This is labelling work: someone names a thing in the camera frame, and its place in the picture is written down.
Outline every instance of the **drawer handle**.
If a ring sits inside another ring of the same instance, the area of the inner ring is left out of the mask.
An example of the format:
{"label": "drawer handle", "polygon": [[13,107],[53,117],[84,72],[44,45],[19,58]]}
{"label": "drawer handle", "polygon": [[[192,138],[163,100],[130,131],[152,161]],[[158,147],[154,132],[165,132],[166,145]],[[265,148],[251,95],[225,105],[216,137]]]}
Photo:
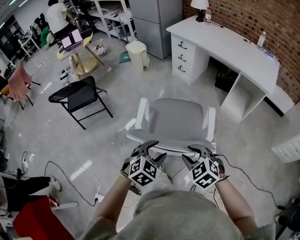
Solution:
{"label": "drawer handle", "polygon": [[181,41],[181,42],[178,44],[178,46],[181,47],[182,49],[185,49],[185,50],[186,50],[187,48],[183,47],[182,44],[183,44],[183,41]]}
{"label": "drawer handle", "polygon": [[183,62],[186,62],[186,60],[182,59],[182,56],[183,56],[183,54],[181,54],[178,58],[179,58],[180,60],[182,60]]}
{"label": "drawer handle", "polygon": [[186,73],[186,71],[183,71],[181,68],[182,66],[178,66],[178,70],[181,70],[182,72]]}

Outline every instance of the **trash can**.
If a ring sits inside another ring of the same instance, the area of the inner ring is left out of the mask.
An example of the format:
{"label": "trash can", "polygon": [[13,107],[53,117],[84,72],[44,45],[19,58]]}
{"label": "trash can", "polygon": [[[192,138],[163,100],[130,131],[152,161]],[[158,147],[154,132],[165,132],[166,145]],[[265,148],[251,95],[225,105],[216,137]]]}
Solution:
{"label": "trash can", "polygon": [[149,58],[147,55],[147,47],[140,41],[133,41],[125,46],[128,51],[132,66],[136,72],[143,72],[144,67],[149,67]]}

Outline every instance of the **white table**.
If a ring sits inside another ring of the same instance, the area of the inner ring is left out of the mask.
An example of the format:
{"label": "white table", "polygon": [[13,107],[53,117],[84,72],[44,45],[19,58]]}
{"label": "white table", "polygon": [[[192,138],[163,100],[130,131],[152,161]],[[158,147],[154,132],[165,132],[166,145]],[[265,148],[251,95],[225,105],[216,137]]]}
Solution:
{"label": "white table", "polygon": [[29,56],[29,58],[31,57],[30,54],[27,52],[27,50],[25,49],[25,45],[29,42],[29,41],[32,41],[35,45],[35,47],[40,50],[40,47],[36,44],[36,42],[33,40],[32,38],[32,32],[31,32],[31,35],[30,37],[25,41],[25,42],[22,42],[20,39],[18,40],[18,42],[20,43],[21,45],[21,48],[24,50],[24,52]]}
{"label": "white table", "polygon": [[166,30],[171,32],[172,73],[187,83],[207,69],[210,56],[238,72],[221,105],[234,121],[241,122],[274,92],[280,64],[245,37],[217,24],[197,22],[196,16]]}

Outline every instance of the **plastic bottle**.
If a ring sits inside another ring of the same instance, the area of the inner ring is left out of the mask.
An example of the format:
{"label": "plastic bottle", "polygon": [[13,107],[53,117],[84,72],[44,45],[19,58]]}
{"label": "plastic bottle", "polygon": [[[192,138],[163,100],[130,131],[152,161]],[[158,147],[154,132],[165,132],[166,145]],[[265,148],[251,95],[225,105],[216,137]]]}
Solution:
{"label": "plastic bottle", "polygon": [[261,48],[264,45],[265,40],[266,40],[266,31],[263,31],[262,34],[260,35],[258,43],[256,45],[259,48]]}
{"label": "plastic bottle", "polygon": [[211,22],[211,16],[212,16],[212,13],[211,13],[211,8],[208,7],[205,11],[205,22],[207,23],[210,23]]}

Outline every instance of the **gray-green t-shirt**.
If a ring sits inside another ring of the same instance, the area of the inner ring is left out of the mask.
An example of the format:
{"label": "gray-green t-shirt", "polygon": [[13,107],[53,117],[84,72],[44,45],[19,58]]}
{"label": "gray-green t-shirt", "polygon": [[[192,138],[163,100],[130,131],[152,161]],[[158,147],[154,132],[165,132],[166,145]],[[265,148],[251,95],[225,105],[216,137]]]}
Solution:
{"label": "gray-green t-shirt", "polygon": [[[202,194],[188,191],[152,191],[139,201],[133,220],[119,233],[100,218],[82,240],[243,240],[227,214]],[[274,240],[274,225],[252,233],[250,240]]]}

